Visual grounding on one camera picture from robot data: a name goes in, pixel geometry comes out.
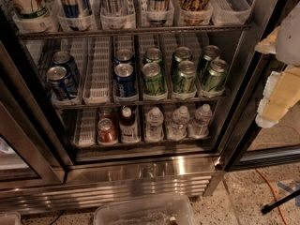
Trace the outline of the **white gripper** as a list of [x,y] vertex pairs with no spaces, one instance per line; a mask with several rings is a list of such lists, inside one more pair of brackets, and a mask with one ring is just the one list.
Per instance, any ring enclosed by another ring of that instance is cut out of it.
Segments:
[[263,89],[255,121],[261,128],[271,128],[300,100],[300,2],[255,51],[276,54],[278,61],[294,66],[272,71]]

